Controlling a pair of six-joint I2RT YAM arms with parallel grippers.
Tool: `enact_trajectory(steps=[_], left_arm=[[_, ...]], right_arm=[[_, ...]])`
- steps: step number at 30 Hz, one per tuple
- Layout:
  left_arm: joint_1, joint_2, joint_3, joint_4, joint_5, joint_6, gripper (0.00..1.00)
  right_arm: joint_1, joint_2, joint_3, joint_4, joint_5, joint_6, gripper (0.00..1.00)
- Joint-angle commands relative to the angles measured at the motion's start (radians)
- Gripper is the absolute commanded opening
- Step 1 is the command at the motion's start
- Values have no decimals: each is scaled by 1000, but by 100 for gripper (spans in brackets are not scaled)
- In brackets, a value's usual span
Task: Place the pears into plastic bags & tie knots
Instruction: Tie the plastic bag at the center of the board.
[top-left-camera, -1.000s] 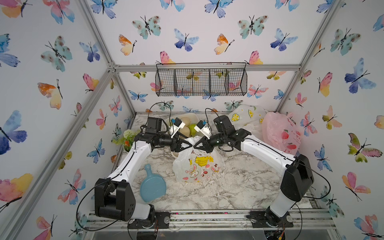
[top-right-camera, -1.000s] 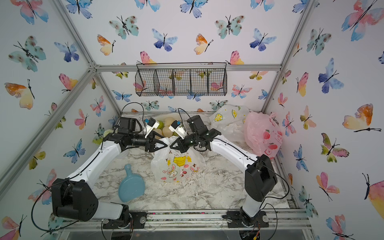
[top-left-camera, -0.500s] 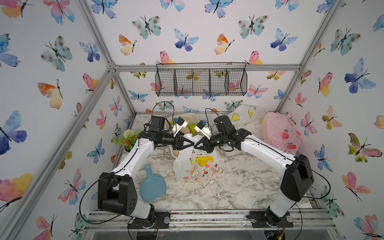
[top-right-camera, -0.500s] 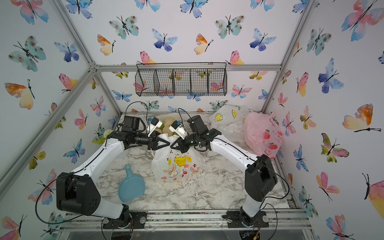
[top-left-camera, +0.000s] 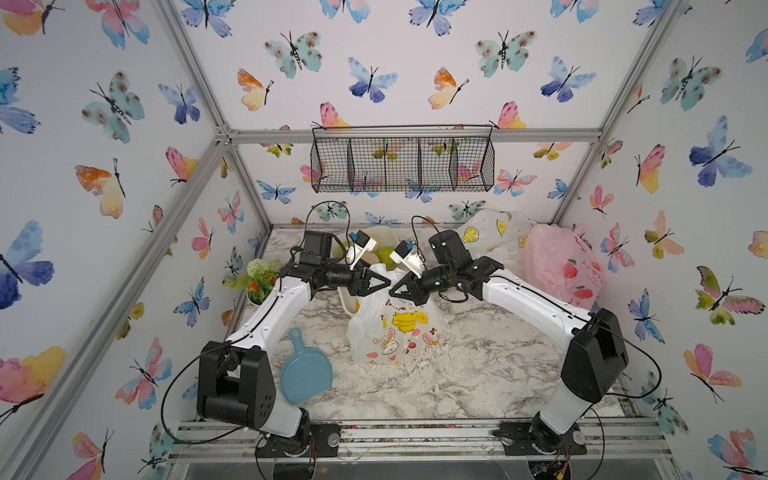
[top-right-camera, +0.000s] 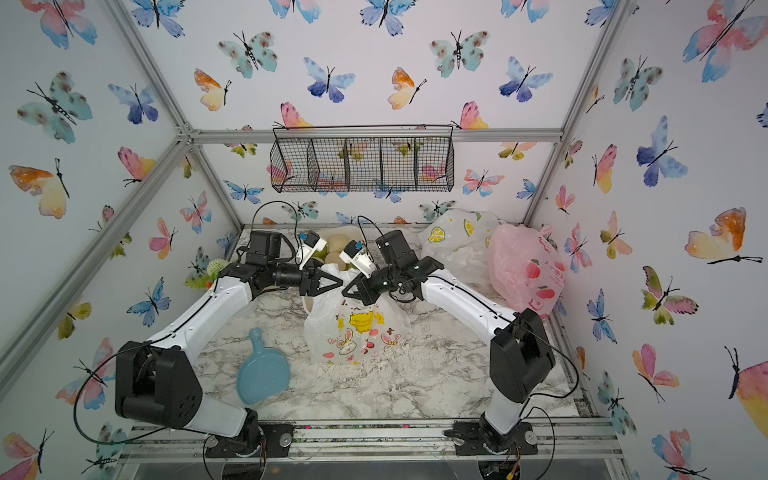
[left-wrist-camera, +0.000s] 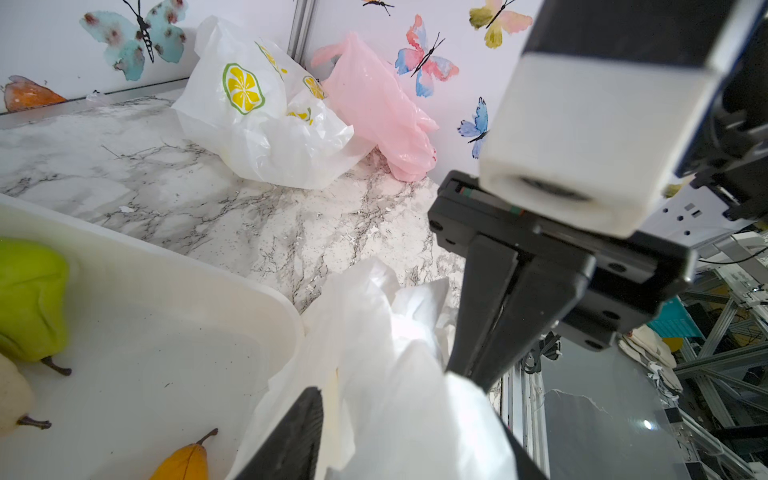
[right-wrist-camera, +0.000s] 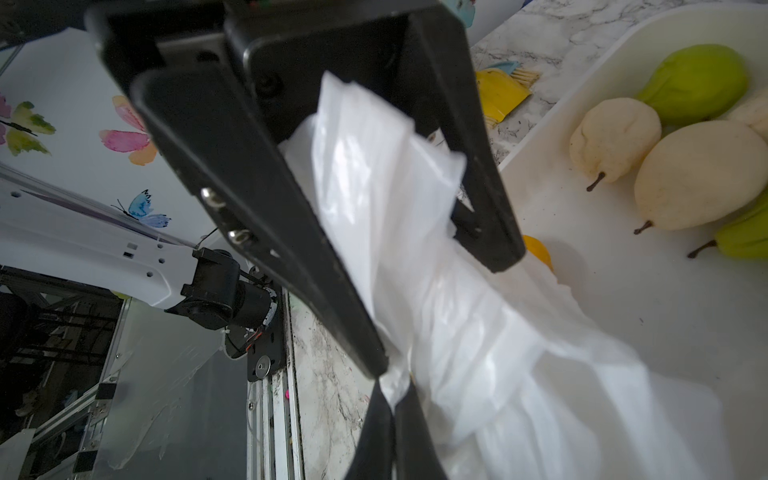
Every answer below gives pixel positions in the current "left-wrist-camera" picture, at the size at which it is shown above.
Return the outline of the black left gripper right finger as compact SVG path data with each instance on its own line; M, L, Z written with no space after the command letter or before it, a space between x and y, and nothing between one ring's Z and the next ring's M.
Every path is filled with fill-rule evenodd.
M547 477L517 441L504 421L501 421L501 426L515 456L517 478L519 480L547 480Z

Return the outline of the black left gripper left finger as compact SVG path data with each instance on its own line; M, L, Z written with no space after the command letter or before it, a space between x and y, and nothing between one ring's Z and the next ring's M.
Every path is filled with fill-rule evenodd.
M314 479L323 421L321 390L305 388L236 479Z

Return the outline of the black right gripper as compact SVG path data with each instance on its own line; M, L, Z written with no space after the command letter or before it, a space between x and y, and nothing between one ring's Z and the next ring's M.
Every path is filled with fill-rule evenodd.
M646 233L616 239L502 202L452 171L428 212L438 244L465 260L447 369L484 391L555 331L599 351L692 283L696 254Z

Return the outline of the yellow orange fruit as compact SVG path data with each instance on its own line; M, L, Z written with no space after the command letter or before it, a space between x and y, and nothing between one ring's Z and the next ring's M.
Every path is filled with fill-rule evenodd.
M204 442L218 434L214 428L195 443L168 456L153 472L150 480L208 480L209 465Z

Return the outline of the white cartoon print plastic bag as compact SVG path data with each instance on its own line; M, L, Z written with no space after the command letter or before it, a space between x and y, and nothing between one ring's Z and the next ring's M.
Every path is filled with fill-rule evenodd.
M275 447L308 400L321 424L304 445L312 479L514 479L513 448L487 395L444 368L440 315L450 284L402 286L376 258L330 276L302 314L305 334L268 383L229 471L294 478L298 455Z

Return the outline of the pink apple print plastic bag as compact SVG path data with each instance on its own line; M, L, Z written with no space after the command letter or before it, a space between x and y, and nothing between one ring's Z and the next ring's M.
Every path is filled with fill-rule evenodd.
M394 66L356 33L316 50L311 65L330 61L335 64L321 85L337 116L378 147L397 180L417 182L426 177L437 163L429 134L438 124L408 97Z

